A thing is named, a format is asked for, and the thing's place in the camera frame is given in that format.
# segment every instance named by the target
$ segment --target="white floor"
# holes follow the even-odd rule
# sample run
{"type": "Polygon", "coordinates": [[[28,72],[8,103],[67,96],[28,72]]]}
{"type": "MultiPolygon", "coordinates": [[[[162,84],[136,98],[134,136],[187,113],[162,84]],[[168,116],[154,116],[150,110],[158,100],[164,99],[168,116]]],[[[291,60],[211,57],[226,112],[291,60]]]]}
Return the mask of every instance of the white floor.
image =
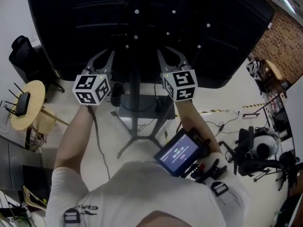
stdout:
{"type": "MultiPolygon", "coordinates": [[[[252,113],[257,107],[243,109],[244,105],[252,105],[257,103],[263,103],[264,100],[260,97],[257,84],[254,79],[248,74],[245,62],[239,70],[234,74],[230,82],[220,89],[207,89],[198,88],[196,97],[194,99],[194,105],[198,111],[205,111],[211,109],[230,110],[226,113],[208,113],[203,114],[203,118],[206,121],[212,121],[216,124],[219,122],[227,122],[230,119],[234,119],[237,116],[237,111],[240,111],[240,116],[237,120],[228,123],[224,132],[238,131],[240,128],[247,129],[249,126],[263,127],[266,124],[266,119],[263,114],[258,118],[242,119],[243,113],[252,113]]],[[[74,97],[71,88],[73,83],[62,81],[61,84],[65,88],[65,93],[50,92],[47,95],[48,103],[45,105],[54,109],[57,115],[63,120],[70,122],[76,114],[79,104],[74,97]]],[[[156,86],[157,95],[166,95],[161,85],[156,86]]],[[[153,94],[153,85],[144,84],[141,85],[141,94],[153,94]]],[[[140,141],[134,143],[129,149],[127,149],[121,158],[116,158],[117,153],[128,142],[130,136],[118,120],[113,117],[110,112],[118,110],[114,108],[111,103],[104,101],[96,112],[99,136],[101,147],[106,155],[107,164],[111,176],[122,166],[123,163],[132,160],[149,160],[157,152],[157,147],[149,141],[140,141]]],[[[130,119],[124,119],[126,124],[131,126],[130,119]]],[[[149,123],[151,120],[140,119],[139,124],[149,123]]],[[[140,135],[149,135],[153,129],[155,121],[145,127],[140,132],[140,135]]],[[[165,123],[165,129],[168,132],[169,138],[172,138],[176,132],[176,125],[179,124],[179,119],[170,120],[165,123]]],[[[218,128],[209,124],[213,133],[218,132],[218,128]]],[[[57,124],[55,128],[47,136],[47,143],[42,147],[44,166],[52,168],[56,154],[56,150],[59,146],[60,140],[66,126],[57,124]]],[[[160,130],[157,135],[161,144],[165,144],[164,130],[160,130]]],[[[224,140],[232,148],[235,147],[235,140],[238,139],[238,133],[220,133],[216,137],[218,141],[224,140]]],[[[107,173],[100,155],[97,142],[96,133],[93,127],[91,137],[87,150],[84,155],[84,159],[81,165],[81,172],[83,180],[90,190],[95,189],[103,183],[107,182],[107,173]]],[[[245,219],[245,227],[268,227],[270,226],[271,219],[276,211],[279,211],[282,203],[286,199],[287,184],[281,191],[278,190],[280,183],[276,183],[275,179],[277,175],[269,175],[257,183],[253,182],[250,177],[241,177],[240,180],[247,187],[251,196],[251,208],[250,213],[245,219]]]]}

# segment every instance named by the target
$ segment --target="black chair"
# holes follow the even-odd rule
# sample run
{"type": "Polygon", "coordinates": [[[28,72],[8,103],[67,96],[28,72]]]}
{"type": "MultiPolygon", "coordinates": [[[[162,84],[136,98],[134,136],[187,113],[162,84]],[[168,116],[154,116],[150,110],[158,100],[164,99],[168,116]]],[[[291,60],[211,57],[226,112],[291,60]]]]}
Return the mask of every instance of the black chair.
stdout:
{"type": "Polygon", "coordinates": [[[253,177],[253,173],[267,171],[265,168],[272,167],[284,170],[285,166],[277,160],[259,160],[254,159],[250,154],[250,150],[254,144],[254,128],[249,127],[249,130],[241,129],[239,132],[239,140],[236,141],[238,146],[232,150],[224,141],[220,141],[219,145],[224,145],[228,152],[231,154],[231,158],[228,160],[229,163],[234,163],[234,174],[237,171],[242,176],[253,177]]]}
{"type": "Polygon", "coordinates": [[[9,61],[25,73],[27,82],[39,80],[44,83],[46,91],[53,84],[60,88],[62,93],[65,92],[56,82],[57,77],[42,47],[35,50],[29,39],[23,35],[15,39],[11,47],[13,51],[9,55],[9,61]]]}

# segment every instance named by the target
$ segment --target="stand leg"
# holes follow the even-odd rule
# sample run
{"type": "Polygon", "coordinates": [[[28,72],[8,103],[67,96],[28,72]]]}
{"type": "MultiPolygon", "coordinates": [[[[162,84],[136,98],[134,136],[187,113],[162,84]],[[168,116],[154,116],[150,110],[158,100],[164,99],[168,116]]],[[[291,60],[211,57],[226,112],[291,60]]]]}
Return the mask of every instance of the stand leg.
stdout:
{"type": "Polygon", "coordinates": [[[283,177],[284,177],[284,176],[282,175],[281,177],[277,178],[277,179],[276,179],[276,182],[277,182],[277,181],[280,181],[283,177]]]}
{"type": "Polygon", "coordinates": [[[249,116],[249,115],[254,115],[254,116],[258,117],[260,114],[259,113],[253,113],[253,114],[252,113],[250,113],[250,114],[249,113],[246,113],[246,114],[244,113],[242,117],[245,118],[245,116],[249,116]]]}
{"type": "Polygon", "coordinates": [[[263,108],[263,111],[264,111],[264,114],[265,114],[265,117],[266,117],[267,124],[268,124],[268,126],[270,127],[270,123],[269,123],[269,120],[268,120],[268,117],[267,117],[267,113],[266,113],[266,111],[265,111],[265,108],[263,108]]]}
{"type": "Polygon", "coordinates": [[[128,143],[119,151],[118,155],[117,155],[117,159],[119,159],[121,157],[121,155],[123,154],[123,152],[129,148],[131,146],[131,144],[135,141],[135,138],[131,138],[128,143]]]}
{"type": "Polygon", "coordinates": [[[155,137],[149,137],[149,140],[152,141],[159,149],[162,149],[162,145],[155,137]]]}
{"type": "Polygon", "coordinates": [[[60,123],[63,123],[63,124],[65,124],[65,125],[69,126],[69,124],[68,124],[67,122],[65,122],[65,121],[63,121],[63,120],[57,118],[56,116],[50,114],[49,112],[45,111],[43,108],[41,109],[41,112],[44,113],[45,115],[47,115],[47,116],[49,116],[49,117],[55,119],[56,121],[58,121],[58,122],[60,122],[60,123]]]}
{"type": "Polygon", "coordinates": [[[116,111],[112,111],[111,114],[116,117],[120,123],[123,125],[123,127],[130,133],[130,135],[133,135],[133,131],[130,130],[127,125],[124,123],[124,121],[119,117],[119,115],[116,113],[116,111]]]}
{"type": "Polygon", "coordinates": [[[271,170],[268,169],[268,170],[266,170],[265,172],[263,172],[263,173],[259,174],[258,176],[256,176],[256,177],[254,178],[254,182],[256,183],[256,182],[257,182],[258,180],[260,180],[262,177],[266,176],[270,171],[271,171],[271,170]]]}
{"type": "Polygon", "coordinates": [[[45,139],[42,137],[42,135],[38,132],[38,130],[35,129],[35,127],[33,125],[31,125],[31,128],[33,129],[33,131],[35,131],[36,135],[44,142],[46,143],[45,139]]]}

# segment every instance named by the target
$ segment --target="black metal stand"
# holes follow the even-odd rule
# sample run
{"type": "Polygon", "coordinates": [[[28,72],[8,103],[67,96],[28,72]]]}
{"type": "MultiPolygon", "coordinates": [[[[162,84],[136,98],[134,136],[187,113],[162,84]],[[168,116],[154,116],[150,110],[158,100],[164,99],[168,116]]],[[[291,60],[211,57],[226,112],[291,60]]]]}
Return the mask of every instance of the black metal stand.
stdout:
{"type": "Polygon", "coordinates": [[[162,148],[158,140],[155,138],[156,134],[159,132],[160,128],[167,120],[167,116],[169,111],[171,110],[174,102],[172,99],[167,96],[162,112],[160,113],[159,119],[157,120],[155,127],[153,128],[150,136],[138,136],[138,111],[139,111],[139,97],[140,97],[140,70],[139,70],[139,56],[140,54],[140,44],[136,41],[133,43],[133,60],[132,67],[130,73],[130,105],[132,112],[132,129],[129,129],[127,125],[122,121],[119,115],[116,112],[112,112],[112,115],[115,116],[121,124],[126,128],[132,138],[128,141],[128,143],[119,151],[117,158],[119,159],[123,152],[131,146],[133,142],[136,140],[150,140],[157,147],[162,148]]]}
{"type": "MultiPolygon", "coordinates": [[[[134,88],[134,91],[136,92],[136,94],[132,94],[131,91],[131,95],[133,95],[131,97],[131,101],[132,101],[132,105],[135,106],[135,108],[139,107],[139,91],[140,91],[140,84],[136,84],[136,87],[139,87],[139,89],[137,90],[136,88],[134,88]]],[[[128,133],[132,136],[132,138],[127,142],[127,144],[119,151],[118,155],[117,155],[117,159],[119,159],[121,157],[121,155],[123,154],[123,152],[131,146],[132,143],[134,143],[136,140],[150,140],[152,141],[158,148],[162,148],[161,144],[159,143],[159,141],[155,138],[156,134],[159,132],[159,130],[161,129],[161,127],[163,126],[163,124],[166,122],[167,120],[167,115],[169,114],[169,111],[171,110],[171,107],[174,105],[174,102],[172,101],[172,99],[167,96],[167,99],[165,101],[165,105],[164,108],[160,114],[159,119],[157,120],[155,127],[153,128],[151,134],[149,136],[138,136],[138,117],[137,117],[137,113],[136,112],[132,112],[132,130],[129,129],[127,127],[127,125],[123,122],[123,120],[119,117],[119,115],[113,111],[111,114],[113,116],[115,116],[120,123],[124,126],[124,128],[128,131],[128,133]]]]}

